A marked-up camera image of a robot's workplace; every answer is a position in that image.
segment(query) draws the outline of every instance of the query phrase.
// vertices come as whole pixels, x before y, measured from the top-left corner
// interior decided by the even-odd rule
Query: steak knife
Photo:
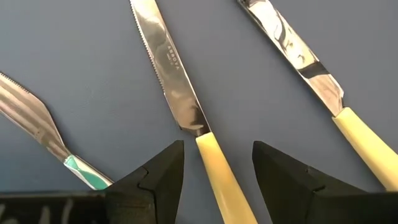
[[[67,149],[45,105],[31,92],[1,72],[0,111],[46,147],[92,189],[102,190],[112,184],[109,178]]]
[[[225,223],[257,223],[207,123],[177,49],[154,0],[130,0],[144,45],[180,129],[196,137]]]
[[[398,155],[347,106],[343,89],[268,0],[238,0],[332,113],[333,121],[386,190],[398,190]]]

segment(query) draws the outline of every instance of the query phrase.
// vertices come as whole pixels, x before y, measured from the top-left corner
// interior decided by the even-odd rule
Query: blue table surface
[[[209,123],[259,223],[271,223],[254,140],[361,189],[383,187],[235,0],[158,0]],[[345,105],[398,149],[397,1],[273,0],[345,90]],[[189,134],[178,129],[128,0],[0,1],[0,70],[43,100],[71,151],[118,180],[177,139],[177,223],[222,223]],[[87,190],[0,116],[0,191]]]

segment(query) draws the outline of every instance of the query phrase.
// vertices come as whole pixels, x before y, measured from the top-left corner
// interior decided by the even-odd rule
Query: green knife handle
[[[76,155],[68,156],[63,164],[93,190],[103,190],[113,184],[112,180]]]

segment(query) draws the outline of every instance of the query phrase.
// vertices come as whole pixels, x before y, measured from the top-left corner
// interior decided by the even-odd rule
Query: serrated knife
[[[343,89],[268,0],[238,0],[332,113],[333,121],[387,190],[398,190],[398,155],[350,108]]]
[[[92,189],[102,190],[112,184],[109,178],[67,149],[46,106],[30,91],[1,72],[0,111],[45,146]]]
[[[207,123],[177,49],[154,0],[130,0],[149,58],[180,129],[196,137],[225,223],[257,223]]]

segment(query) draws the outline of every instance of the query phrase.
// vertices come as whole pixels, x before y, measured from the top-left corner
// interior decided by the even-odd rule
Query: cream knife handle
[[[103,190],[112,184],[109,178],[76,155],[68,156],[63,164],[93,190]]]
[[[214,134],[207,133],[196,140],[224,223],[257,223]]]
[[[398,190],[398,155],[351,108],[344,108],[333,121],[383,186]]]

